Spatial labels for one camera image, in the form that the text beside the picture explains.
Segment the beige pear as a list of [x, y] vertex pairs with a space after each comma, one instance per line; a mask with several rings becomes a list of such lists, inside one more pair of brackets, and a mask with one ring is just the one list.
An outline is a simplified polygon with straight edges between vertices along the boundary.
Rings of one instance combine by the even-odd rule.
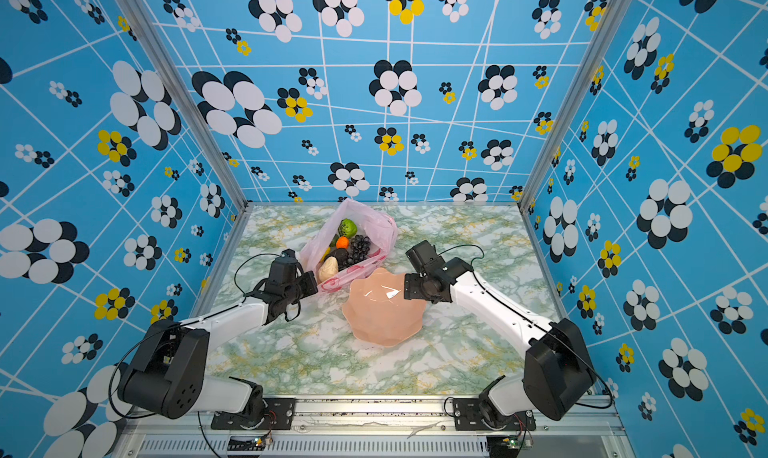
[[319, 283], [324, 283], [339, 273], [339, 264], [335, 256], [327, 257], [317, 272]]

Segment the pink wavy plate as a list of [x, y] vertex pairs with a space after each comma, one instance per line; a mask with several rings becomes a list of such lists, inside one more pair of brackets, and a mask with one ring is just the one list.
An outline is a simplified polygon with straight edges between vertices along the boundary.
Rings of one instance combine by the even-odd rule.
[[404, 277], [378, 268], [352, 282], [342, 313], [357, 339], [393, 347], [422, 329], [426, 303], [404, 298]]

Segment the pink plastic bag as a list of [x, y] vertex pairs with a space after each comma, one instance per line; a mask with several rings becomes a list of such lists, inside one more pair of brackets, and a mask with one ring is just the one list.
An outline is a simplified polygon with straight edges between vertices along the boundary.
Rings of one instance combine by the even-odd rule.
[[346, 200], [307, 242], [299, 259], [315, 274], [318, 292], [329, 294], [370, 276], [393, 251], [397, 236], [394, 218]]

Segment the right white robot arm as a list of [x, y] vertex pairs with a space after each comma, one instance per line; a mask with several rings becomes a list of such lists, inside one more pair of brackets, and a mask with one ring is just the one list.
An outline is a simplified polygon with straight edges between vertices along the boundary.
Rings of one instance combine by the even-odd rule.
[[404, 298], [448, 303], [471, 312], [505, 338], [524, 359], [520, 378], [502, 376], [479, 395], [483, 420], [493, 429], [518, 413], [538, 411], [559, 421], [598, 380], [580, 329], [515, 303], [461, 258], [449, 260], [424, 240], [406, 251], [414, 271]]

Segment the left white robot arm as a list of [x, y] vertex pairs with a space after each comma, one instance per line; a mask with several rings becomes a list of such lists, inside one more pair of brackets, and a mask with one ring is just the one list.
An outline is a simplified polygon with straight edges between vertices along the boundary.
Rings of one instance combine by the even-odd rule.
[[311, 270], [286, 249], [274, 256], [266, 278], [234, 304], [181, 322], [160, 320], [118, 364], [108, 384], [108, 401], [144, 409], [146, 417], [178, 419], [212, 412], [249, 426], [268, 416], [263, 387], [241, 378], [208, 376], [209, 354], [247, 332], [287, 318], [301, 300], [318, 293]]

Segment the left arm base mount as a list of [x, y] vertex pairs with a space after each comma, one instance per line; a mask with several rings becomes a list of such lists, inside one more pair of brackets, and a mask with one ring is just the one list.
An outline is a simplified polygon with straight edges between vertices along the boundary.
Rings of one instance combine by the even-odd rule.
[[297, 399], [266, 397], [248, 405], [239, 413], [216, 412], [210, 423], [213, 430], [289, 430], [292, 426]]

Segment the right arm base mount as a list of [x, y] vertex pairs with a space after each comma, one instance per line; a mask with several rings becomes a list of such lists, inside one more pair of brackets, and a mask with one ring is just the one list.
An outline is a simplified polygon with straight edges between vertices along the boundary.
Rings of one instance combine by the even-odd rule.
[[480, 398], [449, 397], [443, 402], [443, 411], [454, 420], [457, 431], [522, 433], [537, 428], [530, 410], [507, 416], [496, 412], [489, 402]]

